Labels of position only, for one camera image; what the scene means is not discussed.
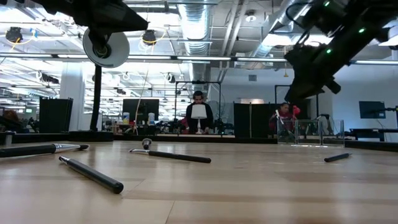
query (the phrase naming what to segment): black jacket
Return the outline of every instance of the black jacket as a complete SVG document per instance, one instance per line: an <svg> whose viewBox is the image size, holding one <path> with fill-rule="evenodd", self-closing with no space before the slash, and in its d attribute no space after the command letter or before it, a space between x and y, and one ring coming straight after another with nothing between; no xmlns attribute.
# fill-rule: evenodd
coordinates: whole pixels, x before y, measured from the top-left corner
<svg viewBox="0 0 398 224"><path fill-rule="evenodd" d="M200 120L200 127L204 130L205 128L212 128L213 127L213 112L210 108L210 106L207 103L202 103L203 105L206 106L206 115L207 118L206 119L201 119ZM192 114L192 106L194 105L194 103L191 103L188 107L187 107L187 123L189 126L189 130L190 132L196 132L198 131L198 120L197 119L192 119L191 118L191 114Z"/></svg>

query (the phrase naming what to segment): wooden tabletop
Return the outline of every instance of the wooden tabletop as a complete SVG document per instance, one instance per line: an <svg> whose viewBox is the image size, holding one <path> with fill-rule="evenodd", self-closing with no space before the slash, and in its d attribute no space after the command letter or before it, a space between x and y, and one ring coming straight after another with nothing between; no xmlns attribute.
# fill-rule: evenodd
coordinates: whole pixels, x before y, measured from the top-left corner
<svg viewBox="0 0 398 224"><path fill-rule="evenodd" d="M266 144L154 142L211 164L128 153L141 142L0 159L1 224L398 223L398 154ZM324 157L351 152L333 163ZM69 169L76 159L120 195Z"/></svg>

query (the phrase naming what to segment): column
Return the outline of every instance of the column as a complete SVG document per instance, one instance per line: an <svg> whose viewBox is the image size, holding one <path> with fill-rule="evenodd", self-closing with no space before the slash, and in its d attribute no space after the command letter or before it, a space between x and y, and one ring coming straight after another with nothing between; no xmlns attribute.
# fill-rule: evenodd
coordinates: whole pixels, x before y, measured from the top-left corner
<svg viewBox="0 0 398 224"><path fill-rule="evenodd" d="M78 131L85 108L85 78L81 63L63 62L60 99L73 99L69 131Z"/></svg>
<svg viewBox="0 0 398 224"><path fill-rule="evenodd" d="M391 50L391 58L392 58L392 60L398 60L398 50ZM398 73L398 66L393 66L393 69L394 69L394 77L395 77L395 75Z"/></svg>

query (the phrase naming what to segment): computer screen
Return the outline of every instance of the computer screen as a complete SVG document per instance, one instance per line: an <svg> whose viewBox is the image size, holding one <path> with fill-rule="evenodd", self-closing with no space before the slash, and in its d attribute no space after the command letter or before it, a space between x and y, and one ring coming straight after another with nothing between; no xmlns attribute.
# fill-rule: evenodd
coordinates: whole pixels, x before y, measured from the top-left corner
<svg viewBox="0 0 398 224"><path fill-rule="evenodd" d="M130 121L134 121L136 117L136 110L138 105L138 99L124 99L123 100L123 113L128 112L130 114ZM155 120L159 120L159 99L142 99L139 103L137 120L147 121L148 113L155 114Z"/></svg>
<svg viewBox="0 0 398 224"><path fill-rule="evenodd" d="M386 107L383 101L360 101L359 113L361 119L385 119L386 112L383 111Z"/></svg>

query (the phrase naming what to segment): red shirt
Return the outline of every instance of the red shirt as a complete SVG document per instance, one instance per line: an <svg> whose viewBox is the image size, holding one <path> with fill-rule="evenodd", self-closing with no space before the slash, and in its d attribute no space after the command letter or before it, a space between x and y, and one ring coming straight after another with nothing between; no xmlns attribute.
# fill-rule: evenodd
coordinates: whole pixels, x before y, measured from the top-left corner
<svg viewBox="0 0 398 224"><path fill-rule="evenodd" d="M281 110L278 110L278 112L279 112L279 118L284 122L284 126L286 127L286 129L288 129L289 131L293 131L294 120L296 119L295 115L301 112L300 108L298 108L297 106L293 106L293 114L289 112L283 113L281 112ZM268 123L269 129L276 131L277 127L276 122L277 122L276 117L271 118Z"/></svg>

